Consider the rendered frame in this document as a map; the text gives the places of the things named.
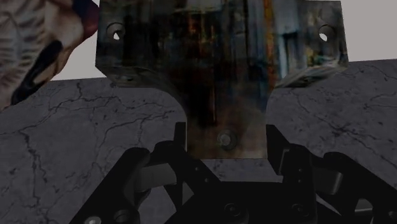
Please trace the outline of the patterned robot stand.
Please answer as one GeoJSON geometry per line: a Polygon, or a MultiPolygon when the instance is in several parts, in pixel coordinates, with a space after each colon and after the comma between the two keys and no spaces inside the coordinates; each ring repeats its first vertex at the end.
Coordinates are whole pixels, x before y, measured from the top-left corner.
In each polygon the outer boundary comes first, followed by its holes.
{"type": "Polygon", "coordinates": [[[173,96],[199,159],[267,157],[276,88],[347,68],[339,0],[100,0],[95,65],[120,87],[173,96]]]}

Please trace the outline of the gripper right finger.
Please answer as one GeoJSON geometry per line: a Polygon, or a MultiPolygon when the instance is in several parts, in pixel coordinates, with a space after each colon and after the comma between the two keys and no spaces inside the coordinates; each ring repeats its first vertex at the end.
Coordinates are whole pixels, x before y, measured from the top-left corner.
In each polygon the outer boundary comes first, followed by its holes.
{"type": "Polygon", "coordinates": [[[296,211],[316,224],[397,224],[397,189],[347,155],[322,157],[266,126],[268,161],[299,199],[296,211]]]}

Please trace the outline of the beige striped toy figure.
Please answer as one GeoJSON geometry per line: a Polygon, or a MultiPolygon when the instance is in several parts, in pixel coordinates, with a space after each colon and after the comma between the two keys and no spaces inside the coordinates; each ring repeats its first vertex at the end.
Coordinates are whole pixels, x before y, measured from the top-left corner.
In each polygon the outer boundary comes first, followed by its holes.
{"type": "Polygon", "coordinates": [[[94,0],[0,0],[0,111],[59,74],[98,19],[94,0]]]}

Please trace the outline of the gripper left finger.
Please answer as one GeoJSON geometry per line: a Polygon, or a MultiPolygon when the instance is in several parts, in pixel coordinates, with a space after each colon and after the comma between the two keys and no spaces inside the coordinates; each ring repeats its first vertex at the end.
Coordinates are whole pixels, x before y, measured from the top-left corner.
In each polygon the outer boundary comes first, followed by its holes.
{"type": "Polygon", "coordinates": [[[219,179],[201,161],[189,156],[186,123],[175,124],[174,139],[126,150],[69,224],[141,224],[139,204],[152,188],[167,186],[176,206],[183,204],[183,185],[200,199],[219,179]]]}

